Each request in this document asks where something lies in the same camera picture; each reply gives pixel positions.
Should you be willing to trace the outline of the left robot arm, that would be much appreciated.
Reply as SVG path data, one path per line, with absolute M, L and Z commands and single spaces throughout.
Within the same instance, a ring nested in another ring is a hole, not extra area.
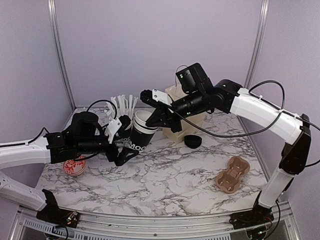
M 105 154 L 109 162 L 122 166 L 139 151 L 123 147 L 119 151 L 114 142 L 116 134 L 122 134 L 130 125 L 127 115 L 99 124 L 99 117 L 88 110 L 73 115 L 71 124 L 61 132 L 39 133 L 31 140 L 7 143 L 0 146 L 0 167 L 29 164 L 57 164 L 72 160 L 85 161 L 98 154 Z M 77 221 L 72 212 L 59 208 L 54 194 L 46 189 L 37 190 L 0 175 L 0 195 L 37 211 L 37 219 L 54 224 L 67 224 L 67 219 Z

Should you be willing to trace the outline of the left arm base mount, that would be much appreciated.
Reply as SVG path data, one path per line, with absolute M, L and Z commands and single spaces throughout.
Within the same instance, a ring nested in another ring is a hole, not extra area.
M 74 210 L 60 208 L 51 191 L 42 189 L 42 192 L 45 196 L 46 205 L 41 211 L 37 212 L 36 218 L 62 227 L 76 228 L 79 223 L 80 214 Z

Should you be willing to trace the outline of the black paper coffee cup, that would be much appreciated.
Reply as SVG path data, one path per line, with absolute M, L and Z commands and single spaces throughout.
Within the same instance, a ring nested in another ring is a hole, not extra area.
M 138 110 L 134 114 L 135 122 L 147 130 L 157 130 L 157 127 L 149 127 L 146 125 L 148 118 L 152 115 L 152 112 L 147 110 Z

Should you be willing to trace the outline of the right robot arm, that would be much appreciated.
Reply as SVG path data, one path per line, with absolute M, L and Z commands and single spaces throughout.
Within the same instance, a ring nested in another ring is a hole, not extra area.
M 179 132 L 181 122 L 190 116 L 219 110 L 250 120 L 261 126 L 262 131 L 269 130 L 284 140 L 281 161 L 258 194 L 253 208 L 234 213 L 229 220 L 235 229 L 266 223 L 272 217 L 272 207 L 278 197 L 308 166 L 312 126 L 309 117 L 288 112 L 232 80 L 223 79 L 213 84 L 199 63 L 182 69 L 176 76 L 185 94 L 178 100 L 156 89 L 141 92 L 140 100 L 154 108 L 146 121 L 148 127 Z

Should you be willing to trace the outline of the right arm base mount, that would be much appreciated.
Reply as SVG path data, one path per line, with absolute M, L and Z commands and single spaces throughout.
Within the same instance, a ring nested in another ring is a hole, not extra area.
M 258 198 L 253 204 L 253 208 L 247 211 L 232 213 L 229 223 L 235 230 L 253 227 L 265 223 L 271 223 L 274 220 L 271 208 L 265 208 L 259 205 Z

